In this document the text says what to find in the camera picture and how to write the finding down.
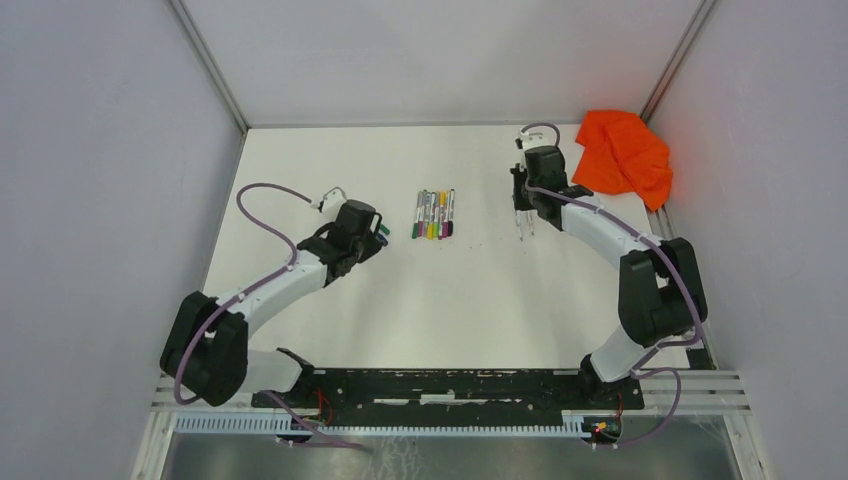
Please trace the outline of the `marker with blue cap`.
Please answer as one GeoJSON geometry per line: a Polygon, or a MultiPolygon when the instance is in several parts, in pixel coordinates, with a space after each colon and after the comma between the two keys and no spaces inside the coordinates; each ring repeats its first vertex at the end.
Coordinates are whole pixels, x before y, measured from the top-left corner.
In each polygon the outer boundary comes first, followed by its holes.
{"type": "Polygon", "coordinates": [[[526,212],[526,221],[527,221],[527,225],[528,225],[528,231],[529,231],[529,234],[531,236],[535,235],[534,218],[535,218],[535,215],[534,215],[533,211],[527,211],[526,212]]]}

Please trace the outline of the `marker with dark green cap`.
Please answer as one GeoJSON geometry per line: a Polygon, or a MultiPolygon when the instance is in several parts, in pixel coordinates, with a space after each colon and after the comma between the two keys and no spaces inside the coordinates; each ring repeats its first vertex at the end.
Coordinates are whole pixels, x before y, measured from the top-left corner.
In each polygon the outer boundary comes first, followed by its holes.
{"type": "Polygon", "coordinates": [[[516,229],[517,229],[519,241],[523,241],[523,239],[524,239],[523,227],[522,227],[522,215],[523,214],[522,214],[521,211],[518,211],[518,210],[515,211],[515,224],[516,224],[516,229]]]}

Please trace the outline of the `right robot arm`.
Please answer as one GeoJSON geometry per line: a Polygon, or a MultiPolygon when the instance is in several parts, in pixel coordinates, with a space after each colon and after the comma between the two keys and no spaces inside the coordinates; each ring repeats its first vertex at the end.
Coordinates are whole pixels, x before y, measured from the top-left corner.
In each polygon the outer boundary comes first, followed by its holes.
{"type": "Polygon", "coordinates": [[[565,157],[555,145],[526,148],[511,168],[513,206],[534,212],[556,230],[590,246],[618,273],[619,325],[604,344],[581,361],[580,400],[602,408],[617,383],[634,378],[660,350],[685,346],[703,336],[708,315],[693,245],[637,230],[607,209],[584,186],[567,179],[565,157]]]}

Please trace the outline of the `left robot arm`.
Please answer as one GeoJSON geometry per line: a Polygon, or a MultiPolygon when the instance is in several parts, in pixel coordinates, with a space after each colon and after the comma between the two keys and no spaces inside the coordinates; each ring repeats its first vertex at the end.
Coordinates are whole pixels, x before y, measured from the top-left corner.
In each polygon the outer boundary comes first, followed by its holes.
{"type": "Polygon", "coordinates": [[[275,391],[290,407],[306,405],[314,381],[306,364],[282,349],[255,351],[250,338],[302,297],[317,292],[385,245],[382,216],[371,205],[342,202],[334,220],[302,240],[285,264],[220,296],[199,291],[178,309],[159,360],[163,373],[211,406],[238,393],[275,391]]]}

